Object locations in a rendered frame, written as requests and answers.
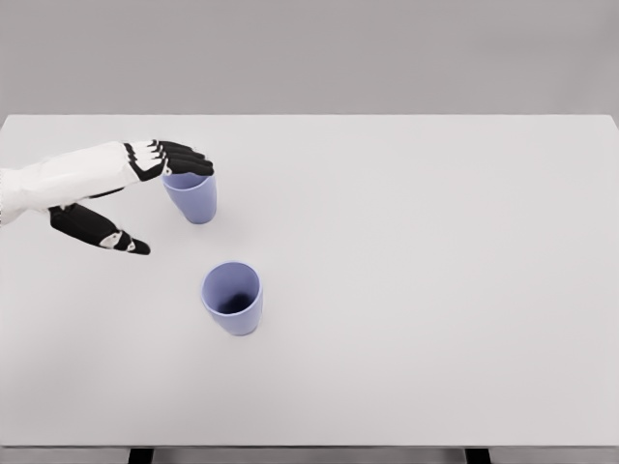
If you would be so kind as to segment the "lavender plastic cup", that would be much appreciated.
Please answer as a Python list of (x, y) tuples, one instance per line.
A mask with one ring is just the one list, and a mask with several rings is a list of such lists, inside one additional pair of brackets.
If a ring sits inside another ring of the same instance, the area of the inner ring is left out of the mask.
[(217, 178), (193, 173), (162, 177), (163, 186), (185, 219), (193, 224), (211, 221), (217, 212)]
[(263, 308), (263, 285), (257, 271), (244, 262), (228, 261), (202, 279), (201, 301), (214, 321), (234, 336), (252, 334)]

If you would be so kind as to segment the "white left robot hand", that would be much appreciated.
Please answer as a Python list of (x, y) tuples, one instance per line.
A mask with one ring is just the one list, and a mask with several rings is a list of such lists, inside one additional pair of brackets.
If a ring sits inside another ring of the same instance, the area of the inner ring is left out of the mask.
[(25, 167), (19, 195), (25, 208), (47, 212), (50, 226), (73, 239), (92, 247), (148, 255), (148, 244), (80, 202), (161, 176), (211, 177), (214, 173), (214, 165), (205, 155), (178, 142), (112, 141)]

